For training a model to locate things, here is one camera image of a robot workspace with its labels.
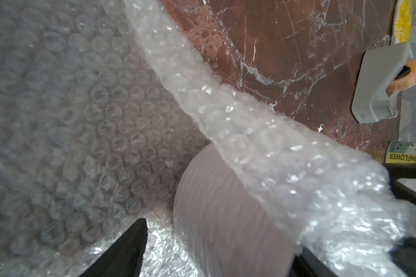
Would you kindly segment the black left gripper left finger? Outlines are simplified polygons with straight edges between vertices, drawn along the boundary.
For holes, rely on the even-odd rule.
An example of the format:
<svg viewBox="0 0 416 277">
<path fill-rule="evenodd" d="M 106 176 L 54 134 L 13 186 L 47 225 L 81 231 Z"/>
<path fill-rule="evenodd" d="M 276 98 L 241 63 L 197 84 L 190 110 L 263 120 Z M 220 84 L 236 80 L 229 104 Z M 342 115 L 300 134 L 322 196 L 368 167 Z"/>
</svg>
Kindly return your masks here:
<svg viewBox="0 0 416 277">
<path fill-rule="evenodd" d="M 147 231 L 147 220 L 136 220 L 81 277 L 139 277 Z"/>
</svg>

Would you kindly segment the pale pink mug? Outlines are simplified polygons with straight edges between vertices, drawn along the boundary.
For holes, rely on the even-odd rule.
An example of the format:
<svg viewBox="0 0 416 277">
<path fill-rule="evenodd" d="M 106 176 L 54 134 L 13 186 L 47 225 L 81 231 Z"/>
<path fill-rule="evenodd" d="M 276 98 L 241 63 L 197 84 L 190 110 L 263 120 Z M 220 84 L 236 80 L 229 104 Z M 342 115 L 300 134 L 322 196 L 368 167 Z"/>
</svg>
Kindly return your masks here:
<svg viewBox="0 0 416 277">
<path fill-rule="evenodd" d="M 173 223 L 206 277 L 286 277 L 295 244 L 269 219 L 213 144 L 177 186 Z"/>
</svg>

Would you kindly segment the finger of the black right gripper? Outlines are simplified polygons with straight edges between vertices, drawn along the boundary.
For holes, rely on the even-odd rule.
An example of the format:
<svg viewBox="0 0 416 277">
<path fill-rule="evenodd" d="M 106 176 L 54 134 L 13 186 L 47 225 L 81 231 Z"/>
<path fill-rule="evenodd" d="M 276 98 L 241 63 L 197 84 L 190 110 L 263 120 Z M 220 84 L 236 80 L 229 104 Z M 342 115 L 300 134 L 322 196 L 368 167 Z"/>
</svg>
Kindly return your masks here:
<svg viewBox="0 0 416 277">
<path fill-rule="evenodd" d="M 416 277 L 416 238 L 405 238 L 402 243 L 390 251 L 392 261 L 407 277 Z"/>
<path fill-rule="evenodd" d="M 416 163 L 384 163 L 382 165 L 388 171 L 389 184 L 394 196 L 416 205 L 416 191 L 399 181 L 401 179 L 416 180 Z"/>
</svg>

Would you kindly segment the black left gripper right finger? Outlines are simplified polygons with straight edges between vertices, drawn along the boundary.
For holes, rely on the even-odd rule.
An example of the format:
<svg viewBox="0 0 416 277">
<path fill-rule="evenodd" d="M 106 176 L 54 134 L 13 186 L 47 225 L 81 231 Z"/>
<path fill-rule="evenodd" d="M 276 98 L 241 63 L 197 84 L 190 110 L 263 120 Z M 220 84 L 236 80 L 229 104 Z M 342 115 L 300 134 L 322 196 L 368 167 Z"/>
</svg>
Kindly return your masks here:
<svg viewBox="0 0 416 277">
<path fill-rule="evenodd" d="M 315 254 L 303 248 L 303 252 L 294 257 L 289 277 L 337 277 Z"/>
</svg>

